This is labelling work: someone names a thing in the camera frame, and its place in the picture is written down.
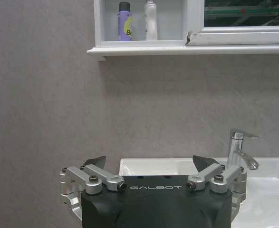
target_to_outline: yellow label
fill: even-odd
[[[132,25],[132,17],[128,17],[128,19],[125,21],[124,32],[130,37],[132,37],[131,25]]]

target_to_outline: spray bottle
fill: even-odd
[[[132,14],[130,11],[130,3],[125,1],[119,3],[118,40],[132,40]]]
[[[146,40],[157,40],[157,13],[156,4],[153,0],[146,0],[144,6]]]

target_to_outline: hex socket screw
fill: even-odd
[[[186,188],[189,190],[189,191],[194,191],[196,189],[196,185],[193,181],[190,181],[186,184]]]
[[[214,181],[216,181],[216,182],[223,182],[224,181],[223,175],[215,175],[214,176]]]
[[[125,191],[126,188],[127,188],[127,185],[124,182],[119,183],[118,186],[117,186],[118,191]]]
[[[91,183],[97,183],[98,182],[98,177],[97,176],[90,176],[89,181]]]

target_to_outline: faucet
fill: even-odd
[[[250,139],[258,138],[257,136],[242,130],[230,130],[227,168],[232,165],[241,165],[242,158],[246,162],[250,170],[257,170],[259,168],[259,163],[253,157],[249,156],[242,150],[244,137],[248,137]]]

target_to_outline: sink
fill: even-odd
[[[226,164],[227,158],[215,158]],[[260,167],[249,171],[247,197],[232,228],[279,228],[279,158],[256,158]],[[122,159],[119,175],[190,175],[197,173],[190,158]]]

